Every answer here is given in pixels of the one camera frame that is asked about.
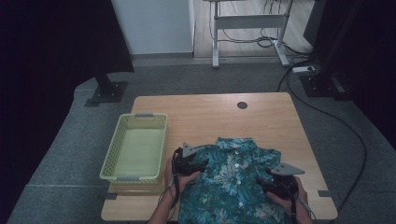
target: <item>metal desk frame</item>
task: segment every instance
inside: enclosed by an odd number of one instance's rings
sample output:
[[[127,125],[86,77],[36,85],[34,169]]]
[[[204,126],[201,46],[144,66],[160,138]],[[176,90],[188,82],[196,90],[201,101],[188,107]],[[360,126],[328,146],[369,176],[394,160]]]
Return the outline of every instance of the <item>metal desk frame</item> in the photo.
[[[276,53],[284,67],[290,63],[282,46],[283,37],[288,25],[293,0],[289,0],[286,12],[276,15],[252,15],[252,16],[219,16],[219,0],[209,0],[215,3],[214,16],[214,40],[213,40],[213,68],[219,68],[219,39],[218,31],[222,29],[252,29],[252,28],[280,28],[278,39],[273,41]]]

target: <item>table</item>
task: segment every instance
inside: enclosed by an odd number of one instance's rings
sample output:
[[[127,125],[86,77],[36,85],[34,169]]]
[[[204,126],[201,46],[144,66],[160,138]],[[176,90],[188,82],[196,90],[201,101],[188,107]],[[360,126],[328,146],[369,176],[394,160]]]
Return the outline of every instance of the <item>table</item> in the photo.
[[[285,55],[282,46],[283,37],[288,25],[291,6],[293,0],[289,0],[286,11],[283,15],[249,15],[249,16],[219,16],[219,2],[231,0],[204,0],[215,3],[215,16],[213,25],[213,47],[212,47],[212,66],[219,68],[219,41],[218,31],[221,29],[252,29],[252,28],[280,28],[277,40],[274,40],[274,48],[277,56],[284,67],[289,67],[290,63]]]
[[[241,109],[243,102],[247,108]],[[285,92],[203,95],[140,96],[133,113],[168,115],[166,158],[184,142],[200,146],[215,144],[218,137],[253,137],[259,147],[275,148],[281,160],[305,170],[299,175],[317,219],[334,219],[331,197],[320,197],[328,188],[309,145],[290,96]],[[109,193],[114,193],[110,185]],[[159,195],[122,196],[105,200],[104,220],[148,220]]]

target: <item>white wall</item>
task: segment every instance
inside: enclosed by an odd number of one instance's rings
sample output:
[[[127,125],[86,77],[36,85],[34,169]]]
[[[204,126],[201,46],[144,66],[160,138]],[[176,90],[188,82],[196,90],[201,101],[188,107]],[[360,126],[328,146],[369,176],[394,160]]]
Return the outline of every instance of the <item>white wall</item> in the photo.
[[[112,0],[130,54],[193,52],[193,0]]]

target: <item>floor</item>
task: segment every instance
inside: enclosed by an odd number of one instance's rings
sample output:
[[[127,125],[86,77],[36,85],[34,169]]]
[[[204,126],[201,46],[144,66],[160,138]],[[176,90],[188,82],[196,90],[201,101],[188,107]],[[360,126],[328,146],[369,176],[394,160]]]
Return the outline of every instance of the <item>floor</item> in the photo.
[[[208,59],[192,58],[136,59],[134,67],[134,74],[109,75],[113,81],[129,83],[118,104],[84,106],[97,87],[94,79],[76,88],[69,115],[25,186],[9,224],[27,220],[108,223],[101,219],[108,183],[99,178],[99,172],[118,117],[131,111],[137,96],[270,92],[276,90],[287,70],[276,57],[224,59],[219,69],[212,69]],[[292,75],[288,81],[293,89],[288,92],[334,203],[339,208],[346,199],[334,223],[392,223],[396,206],[394,149],[353,102],[308,98],[298,76]],[[344,120],[351,128],[298,99]],[[356,188],[349,193],[355,181]]]
[[[219,3],[219,14],[222,16],[243,16],[260,14],[283,14],[290,0],[249,0]],[[301,52],[308,52],[311,45],[304,39],[303,33],[309,19],[314,1],[294,1],[291,7],[290,18],[286,29],[284,42],[290,47]],[[214,4],[206,1],[194,1],[195,12],[195,40],[194,57],[205,58],[212,55],[212,36]],[[276,37],[277,29],[236,29],[219,31],[219,56],[220,57],[268,57],[276,56],[274,48],[262,48],[256,42],[234,43],[236,40],[254,40],[259,37]]]

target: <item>hand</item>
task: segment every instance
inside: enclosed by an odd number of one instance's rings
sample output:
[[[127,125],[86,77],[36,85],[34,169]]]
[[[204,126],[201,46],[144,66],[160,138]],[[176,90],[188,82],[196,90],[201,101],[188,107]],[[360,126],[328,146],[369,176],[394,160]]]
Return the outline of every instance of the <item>hand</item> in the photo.
[[[308,203],[308,194],[303,188],[303,184],[298,176],[295,176],[297,184],[298,184],[298,197]],[[268,191],[267,196],[270,197],[275,203],[278,203],[280,206],[284,207],[288,215],[291,214],[291,201],[284,200],[276,196],[274,193]],[[297,215],[297,223],[299,224],[311,224],[312,219],[309,212],[305,209],[300,200],[296,200],[296,215]]]
[[[179,191],[180,193],[183,192],[183,190],[186,188],[186,185],[195,179],[201,172],[195,172],[190,176],[184,176],[184,175],[179,175],[178,176],[178,184],[179,184]],[[170,189],[168,189],[168,185],[170,181],[173,178],[172,174],[172,159],[169,158],[166,161],[166,166],[165,166],[165,188],[167,189],[166,192],[164,193],[163,197],[160,200],[160,203],[157,205],[155,208],[155,211],[151,215],[151,218],[149,219],[148,223],[154,223],[154,224],[159,224],[159,223],[167,223],[168,217],[169,217],[169,211],[172,208],[173,200],[174,200],[174,195],[176,194],[176,188],[175,185],[173,185]]]
[[[198,177],[198,175],[200,175],[201,172],[195,172],[192,175],[189,176],[184,176],[184,175],[178,175],[178,185],[179,185],[179,190],[180,193],[183,192],[183,190],[186,188],[187,184],[192,181],[193,179],[195,179],[196,177]],[[170,183],[170,181],[173,178],[173,174],[172,174],[172,158],[168,158],[168,160],[166,161],[166,166],[165,166],[165,187],[168,188],[168,184]],[[173,195],[175,195],[176,190],[175,190],[175,186],[172,186],[171,188]]]

